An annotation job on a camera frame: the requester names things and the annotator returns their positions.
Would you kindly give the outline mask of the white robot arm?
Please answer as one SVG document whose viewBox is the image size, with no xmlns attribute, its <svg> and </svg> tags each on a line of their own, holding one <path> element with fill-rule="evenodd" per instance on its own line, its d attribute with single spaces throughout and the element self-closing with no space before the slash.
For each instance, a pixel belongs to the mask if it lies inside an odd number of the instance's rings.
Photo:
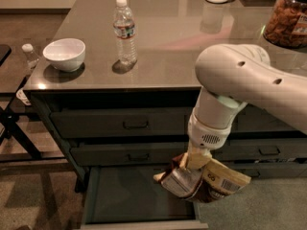
<svg viewBox="0 0 307 230">
<path fill-rule="evenodd" d="M 307 132 L 307 78 L 271 66 L 254 44 L 217 44 L 203 50 L 195 65 L 201 91 L 188 122 L 188 151 L 180 163 L 200 169 L 221 148 L 233 120 L 247 104 Z"/>
</svg>

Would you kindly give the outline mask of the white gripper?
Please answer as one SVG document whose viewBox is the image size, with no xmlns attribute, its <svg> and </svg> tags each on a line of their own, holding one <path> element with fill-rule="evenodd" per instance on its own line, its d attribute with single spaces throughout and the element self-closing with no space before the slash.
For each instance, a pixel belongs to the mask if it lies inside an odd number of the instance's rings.
<svg viewBox="0 0 307 230">
<path fill-rule="evenodd" d="M 205 166 L 212 154 L 210 150 L 221 148 L 229 133 L 231 126 L 226 128 L 214 128 L 204 125 L 194 113 L 191 114 L 188 122 L 188 136 L 191 143 L 188 144 L 187 152 L 182 154 L 179 167 L 182 170 L 198 170 Z"/>
</svg>

